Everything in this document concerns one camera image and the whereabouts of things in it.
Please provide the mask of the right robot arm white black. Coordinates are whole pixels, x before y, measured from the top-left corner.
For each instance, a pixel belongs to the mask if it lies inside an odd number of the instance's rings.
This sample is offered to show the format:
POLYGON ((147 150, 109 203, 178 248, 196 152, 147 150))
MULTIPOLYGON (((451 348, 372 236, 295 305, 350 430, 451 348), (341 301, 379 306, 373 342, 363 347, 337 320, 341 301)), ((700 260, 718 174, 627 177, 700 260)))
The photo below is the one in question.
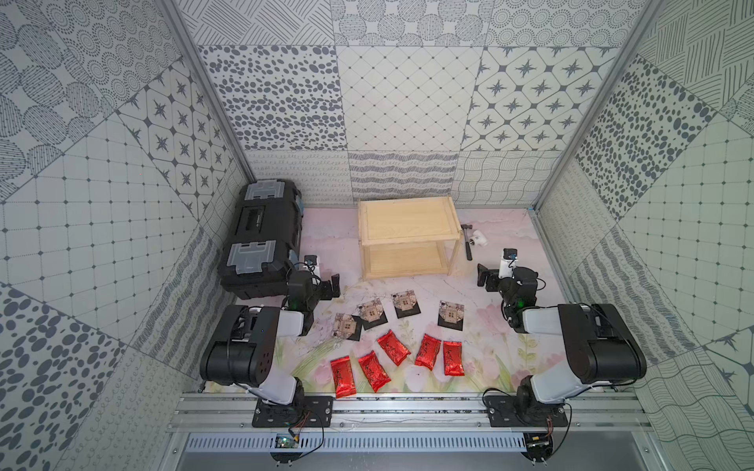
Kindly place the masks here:
POLYGON ((501 277, 498 270, 479 264, 477 284, 500 294, 503 318, 515 332, 555 336, 564 343, 564 360, 522 380, 516 391, 518 412, 561 405, 594 387, 630 386, 645 376, 645 355, 614 305, 538 306, 539 276, 527 267, 512 267, 508 277, 501 277))

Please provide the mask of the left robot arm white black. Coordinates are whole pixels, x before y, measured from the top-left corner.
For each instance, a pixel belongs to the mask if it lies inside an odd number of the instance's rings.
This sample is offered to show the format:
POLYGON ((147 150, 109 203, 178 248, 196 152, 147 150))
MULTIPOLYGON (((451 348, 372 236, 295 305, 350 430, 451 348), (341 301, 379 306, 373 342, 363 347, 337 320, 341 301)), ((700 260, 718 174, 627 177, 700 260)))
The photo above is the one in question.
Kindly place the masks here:
POLYGON ((282 338, 306 336, 317 304, 340 294, 338 274, 323 280, 298 270, 288 282, 283 306, 228 306, 200 357, 200 378, 242 387, 263 404, 280 410, 302 410, 304 387, 298 378, 274 365, 276 343, 282 338))

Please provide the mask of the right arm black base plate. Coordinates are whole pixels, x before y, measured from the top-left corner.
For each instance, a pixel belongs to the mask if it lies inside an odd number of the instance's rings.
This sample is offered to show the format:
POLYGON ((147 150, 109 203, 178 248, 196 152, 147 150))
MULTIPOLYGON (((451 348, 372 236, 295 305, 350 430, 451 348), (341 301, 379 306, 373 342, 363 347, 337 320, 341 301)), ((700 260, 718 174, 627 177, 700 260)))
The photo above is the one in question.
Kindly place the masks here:
POLYGON ((512 396, 491 394, 482 399, 490 426, 493 428, 556 428, 569 425, 569 416, 561 404, 532 402, 528 406, 517 405, 512 396))

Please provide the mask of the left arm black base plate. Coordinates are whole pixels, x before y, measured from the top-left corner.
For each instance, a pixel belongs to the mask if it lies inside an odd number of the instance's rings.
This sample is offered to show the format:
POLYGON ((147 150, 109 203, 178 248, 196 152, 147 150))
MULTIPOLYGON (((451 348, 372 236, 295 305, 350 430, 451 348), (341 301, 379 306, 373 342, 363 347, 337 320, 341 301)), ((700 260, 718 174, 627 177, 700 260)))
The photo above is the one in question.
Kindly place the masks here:
POLYGON ((257 402, 253 428, 328 428, 332 420, 333 396, 303 396, 290 405, 257 402))

